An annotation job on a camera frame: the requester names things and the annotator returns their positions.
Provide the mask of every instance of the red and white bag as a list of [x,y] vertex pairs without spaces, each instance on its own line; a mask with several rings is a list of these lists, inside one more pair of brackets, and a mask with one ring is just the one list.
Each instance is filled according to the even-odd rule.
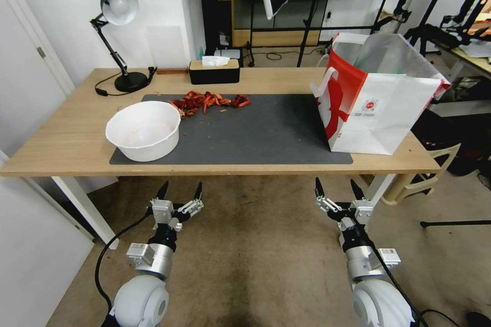
[[399,34],[339,33],[312,82],[331,151],[391,155],[450,83]]

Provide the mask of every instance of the lamp base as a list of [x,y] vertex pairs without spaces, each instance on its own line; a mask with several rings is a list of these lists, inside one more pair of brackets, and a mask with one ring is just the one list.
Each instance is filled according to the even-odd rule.
[[114,86],[121,92],[135,92],[146,87],[150,81],[143,73],[131,72],[127,76],[121,75],[114,81]]

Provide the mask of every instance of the white plastic chair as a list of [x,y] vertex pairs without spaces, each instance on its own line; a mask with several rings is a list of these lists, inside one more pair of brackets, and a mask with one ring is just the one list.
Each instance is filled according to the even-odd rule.
[[387,189],[384,196],[381,198],[381,201],[384,204],[396,205],[411,194],[419,193],[426,190],[429,190],[426,194],[432,193],[433,185],[438,181],[440,176],[452,163],[459,148],[460,143],[452,147],[443,148],[436,151],[428,151],[433,158],[448,155],[443,164],[440,166],[440,171],[438,171],[436,174],[397,175],[392,182],[392,185],[389,187],[389,189]]

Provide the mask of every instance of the desk lamp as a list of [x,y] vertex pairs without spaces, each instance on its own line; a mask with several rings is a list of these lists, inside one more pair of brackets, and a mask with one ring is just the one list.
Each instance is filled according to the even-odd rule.
[[108,23],[117,26],[130,23],[137,14],[138,0],[101,0],[101,11],[101,14],[91,20],[91,24],[102,38],[102,41],[109,50],[109,53],[121,69],[121,75],[116,78],[114,82],[116,89],[121,92],[129,93],[146,87],[150,83],[151,77],[153,76],[152,70],[150,70],[149,77],[143,73],[128,73],[126,70],[126,62],[116,51],[113,50],[107,39],[102,34],[102,27]]

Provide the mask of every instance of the white door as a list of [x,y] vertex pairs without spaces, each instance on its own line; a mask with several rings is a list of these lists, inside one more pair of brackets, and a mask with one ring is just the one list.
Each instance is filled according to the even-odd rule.
[[93,243],[23,179],[0,177],[0,205],[0,325],[45,326]]
[[[0,0],[0,168],[66,98],[14,6]],[[39,190],[0,177],[1,326],[46,325],[93,246]]]
[[0,150],[12,156],[66,96],[10,3],[0,9]]

